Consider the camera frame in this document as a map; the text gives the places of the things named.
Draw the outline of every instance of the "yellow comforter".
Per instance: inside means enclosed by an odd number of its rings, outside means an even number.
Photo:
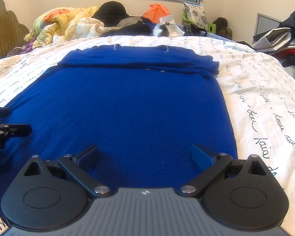
[[[65,40],[70,40],[78,22],[82,18],[92,17],[98,9],[98,6],[92,6],[89,8],[60,7],[50,10],[34,21],[33,28],[24,40],[29,42],[36,37],[33,49],[51,44],[55,34],[64,35]]]

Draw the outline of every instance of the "blue sweater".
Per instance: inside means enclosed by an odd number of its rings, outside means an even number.
[[[0,119],[33,128],[0,150],[0,201],[33,154],[52,160],[96,144],[101,157],[89,174],[113,189],[183,185],[201,172],[191,158],[193,143],[236,158],[217,73],[212,57],[170,46],[68,53]]]

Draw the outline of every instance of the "metal screw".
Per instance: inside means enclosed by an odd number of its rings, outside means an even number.
[[[107,194],[109,193],[110,189],[107,186],[97,186],[94,191],[97,194]]]
[[[185,194],[192,194],[197,189],[195,187],[193,187],[192,185],[184,185],[183,187],[180,188],[180,190]]]

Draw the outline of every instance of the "pillow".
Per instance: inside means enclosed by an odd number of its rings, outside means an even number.
[[[208,21],[205,15],[204,5],[189,4],[184,2],[184,6],[187,19],[194,21],[198,27],[208,30]]]

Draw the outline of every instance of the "gray fabric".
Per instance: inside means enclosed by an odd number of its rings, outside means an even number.
[[[252,47],[259,52],[274,52],[286,45],[291,39],[292,34],[289,28],[272,29]]]
[[[22,51],[23,51],[23,49],[21,47],[16,47],[13,50],[9,51],[6,57],[18,55]]]
[[[126,26],[131,26],[136,24],[138,21],[142,21],[141,17],[130,17],[130,18],[125,18],[123,20],[120,20],[118,23],[117,27],[126,27]]]
[[[288,49],[295,49],[295,38],[291,39],[288,43],[283,45],[282,48],[279,48],[278,50],[273,51],[273,52],[267,52],[267,54],[272,56],[275,53],[278,53],[278,52],[281,52],[281,51],[284,51],[284,50],[288,50]]]

